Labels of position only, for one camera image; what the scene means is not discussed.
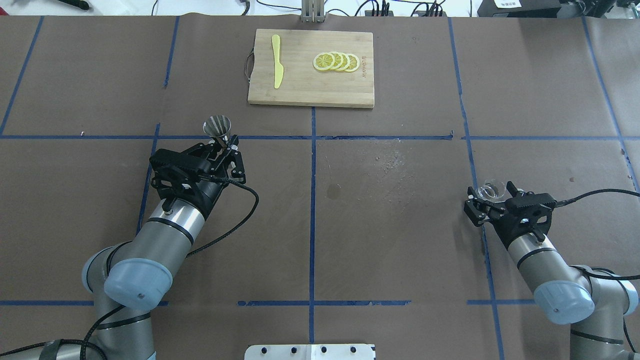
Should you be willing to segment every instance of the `metal bracket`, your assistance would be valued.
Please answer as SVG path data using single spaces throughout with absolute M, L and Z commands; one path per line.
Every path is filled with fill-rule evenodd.
M 324 22 L 324 0 L 302 0 L 302 22 Z
M 375 360 L 371 344 L 253 345 L 244 360 Z

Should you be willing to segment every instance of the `robotic arm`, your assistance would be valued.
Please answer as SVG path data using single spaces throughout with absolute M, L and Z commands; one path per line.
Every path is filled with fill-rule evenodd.
M 91 342 L 109 360 L 156 358 L 150 311 L 171 287 L 185 258 L 211 244 L 189 252 L 222 191 L 246 180 L 238 137 L 229 138 L 229 130 L 228 118 L 211 117 L 204 124 L 212 138 L 208 144 L 182 152 L 156 151 L 150 158 L 151 186 L 160 204 L 133 241 L 101 250 L 86 262 L 83 284 L 93 294 L 100 319 Z M 94 350 L 83 355 L 77 345 L 52 341 L 2 360 L 103 358 Z
M 547 193 L 524 192 L 511 181 L 507 190 L 512 198 L 491 202 L 468 188 L 465 213 L 477 227 L 493 225 L 547 318 L 571 324 L 571 359 L 640 359 L 623 346 L 623 316 L 638 305 L 634 286 L 593 277 L 615 277 L 606 269 L 567 265 L 547 237 L 553 210 L 564 204 Z

